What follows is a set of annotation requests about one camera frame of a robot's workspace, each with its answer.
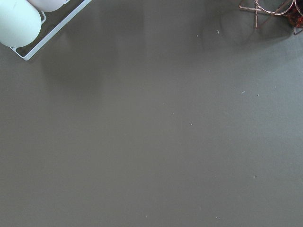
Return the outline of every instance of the gray countertop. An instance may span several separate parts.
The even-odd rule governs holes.
[[[238,3],[94,0],[0,46],[0,225],[301,227],[303,35]]]

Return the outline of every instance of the white mug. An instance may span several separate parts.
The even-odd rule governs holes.
[[[63,6],[67,0],[28,0],[38,10],[53,12]]]
[[[26,46],[37,38],[40,30],[40,14],[27,0],[0,0],[0,43]]]

